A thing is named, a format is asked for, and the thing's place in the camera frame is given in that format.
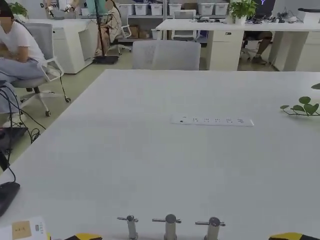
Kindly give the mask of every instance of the woman sitting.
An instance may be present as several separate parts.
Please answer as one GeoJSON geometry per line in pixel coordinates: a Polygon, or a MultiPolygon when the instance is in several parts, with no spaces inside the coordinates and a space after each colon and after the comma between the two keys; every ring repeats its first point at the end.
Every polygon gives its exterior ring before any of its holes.
{"type": "Polygon", "coordinates": [[[95,56],[102,56],[102,44],[104,53],[107,54],[110,43],[113,43],[115,38],[121,35],[121,14],[113,0],[106,0],[105,8],[109,10],[105,23],[101,24],[102,43],[100,34],[98,33],[98,45],[95,51],[95,56]]]}
{"type": "MultiPolygon", "coordinates": [[[[11,104],[12,123],[14,127],[20,127],[26,116],[17,107],[18,103],[14,87],[10,84],[15,80],[29,80],[41,78],[45,75],[38,63],[45,60],[44,54],[40,50],[37,42],[24,25],[16,21],[14,15],[5,0],[0,0],[0,113],[10,113],[9,102],[4,92],[7,94],[11,104]]],[[[3,125],[11,126],[10,119],[3,125]]]]}

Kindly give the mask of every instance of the computer monitor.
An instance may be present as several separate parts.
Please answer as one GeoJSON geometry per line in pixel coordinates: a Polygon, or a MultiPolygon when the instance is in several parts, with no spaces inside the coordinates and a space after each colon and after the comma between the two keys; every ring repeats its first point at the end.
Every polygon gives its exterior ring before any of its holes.
{"type": "MultiPolygon", "coordinates": [[[[99,14],[107,14],[108,10],[106,9],[106,0],[96,0],[98,3],[98,10],[99,14]]],[[[96,15],[96,6],[95,6],[95,0],[86,0],[86,6],[88,8],[88,11],[92,15],[96,15]]]]}
{"type": "Polygon", "coordinates": [[[257,3],[255,9],[256,17],[270,17],[275,7],[276,0],[254,0],[257,3]]]}

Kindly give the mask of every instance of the office chair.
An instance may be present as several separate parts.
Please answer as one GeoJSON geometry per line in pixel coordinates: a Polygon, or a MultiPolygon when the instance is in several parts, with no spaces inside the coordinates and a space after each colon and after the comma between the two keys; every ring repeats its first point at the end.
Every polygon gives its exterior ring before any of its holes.
{"type": "MultiPolygon", "coordinates": [[[[192,10],[174,10],[173,19],[193,19],[196,17],[197,11],[192,10]]],[[[192,30],[172,30],[171,39],[172,40],[182,40],[182,41],[196,41],[199,37],[200,31],[192,30]]]]}
{"type": "Polygon", "coordinates": [[[152,69],[158,40],[135,41],[132,45],[132,69],[152,69]]]}
{"type": "Polygon", "coordinates": [[[256,54],[256,51],[247,48],[249,41],[255,41],[255,42],[259,42],[259,41],[251,38],[246,38],[242,41],[241,53],[246,56],[246,59],[248,61],[251,61],[252,58],[250,53],[256,54]]]}
{"type": "Polygon", "coordinates": [[[129,46],[119,44],[119,40],[129,38],[132,33],[131,33],[130,26],[128,23],[128,18],[129,18],[128,8],[127,7],[120,7],[118,9],[120,10],[120,14],[121,14],[121,35],[115,37],[114,42],[110,44],[111,47],[108,49],[108,51],[110,51],[112,49],[117,49],[118,54],[121,55],[122,53],[121,53],[120,49],[127,49],[127,50],[129,50],[129,52],[131,52],[132,49],[129,46]]]}
{"type": "Polygon", "coordinates": [[[147,40],[133,43],[133,69],[199,70],[201,44],[147,40]]]}
{"type": "Polygon", "coordinates": [[[35,41],[39,45],[41,51],[44,54],[45,62],[47,66],[43,66],[40,63],[38,67],[43,70],[44,76],[36,79],[28,80],[15,80],[11,84],[15,88],[33,89],[34,92],[27,94],[21,98],[20,108],[31,104],[33,100],[38,100],[42,103],[45,109],[45,115],[50,117],[51,113],[44,102],[44,98],[64,98],[67,103],[71,102],[70,98],[67,98],[63,94],[57,94],[49,90],[40,91],[39,86],[45,83],[61,78],[65,72],[57,61],[54,55],[54,41],[53,41],[53,26],[47,23],[31,23],[25,24],[26,28],[31,32],[35,41]]]}

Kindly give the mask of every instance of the green plant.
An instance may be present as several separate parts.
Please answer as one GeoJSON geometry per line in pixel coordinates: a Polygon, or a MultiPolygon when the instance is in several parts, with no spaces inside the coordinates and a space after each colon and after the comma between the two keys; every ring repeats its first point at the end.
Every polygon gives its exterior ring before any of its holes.
{"type": "Polygon", "coordinates": [[[17,14],[17,15],[22,15],[25,18],[28,15],[28,11],[27,9],[25,9],[24,6],[22,6],[20,3],[16,2],[16,3],[9,3],[9,7],[12,11],[13,14],[17,14]]]}
{"type": "MultiPolygon", "coordinates": [[[[320,83],[313,85],[311,87],[312,89],[320,90],[320,83]]],[[[320,116],[320,113],[318,113],[319,109],[319,103],[316,103],[315,105],[310,104],[311,98],[308,96],[302,96],[299,98],[299,103],[302,105],[294,105],[290,108],[293,113],[288,112],[286,109],[289,108],[289,105],[283,105],[280,107],[286,114],[292,116],[320,116]]]]}
{"type": "Polygon", "coordinates": [[[233,18],[252,17],[256,13],[257,3],[254,0],[234,1],[230,4],[231,16],[233,18]]]}

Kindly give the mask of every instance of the cardboard box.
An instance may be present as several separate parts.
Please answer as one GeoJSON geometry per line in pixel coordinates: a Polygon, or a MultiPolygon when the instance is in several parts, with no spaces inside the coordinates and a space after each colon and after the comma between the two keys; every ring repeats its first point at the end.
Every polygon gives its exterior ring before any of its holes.
{"type": "Polygon", "coordinates": [[[140,30],[139,38],[140,39],[149,39],[150,38],[150,34],[147,31],[140,30]]]}
{"type": "Polygon", "coordinates": [[[139,26],[132,25],[132,26],[130,26],[130,30],[131,30],[130,39],[138,39],[139,38],[139,26]]]}

